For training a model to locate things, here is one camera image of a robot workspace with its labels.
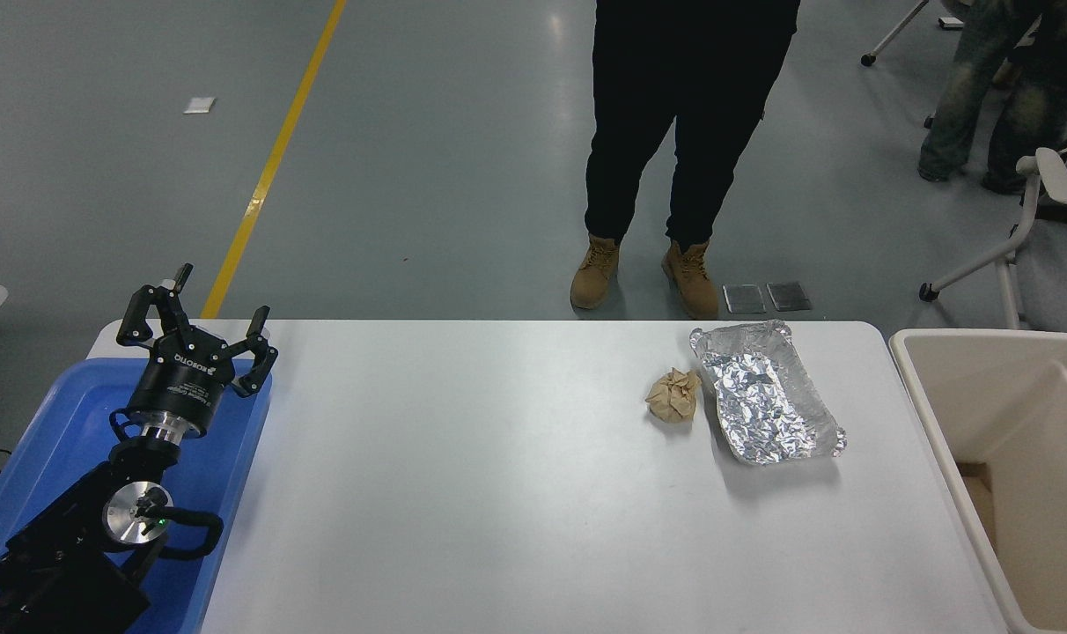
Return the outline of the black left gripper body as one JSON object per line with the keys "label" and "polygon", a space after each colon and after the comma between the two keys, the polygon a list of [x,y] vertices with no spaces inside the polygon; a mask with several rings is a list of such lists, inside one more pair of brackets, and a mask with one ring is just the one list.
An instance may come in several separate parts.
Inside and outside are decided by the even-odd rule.
{"label": "black left gripper body", "polygon": [[157,338],[130,398],[129,421],[144,426],[172,417],[184,421],[191,438],[206,435],[235,377],[229,358],[220,358],[226,348],[227,342],[200,328],[191,328],[185,342],[176,332]]}

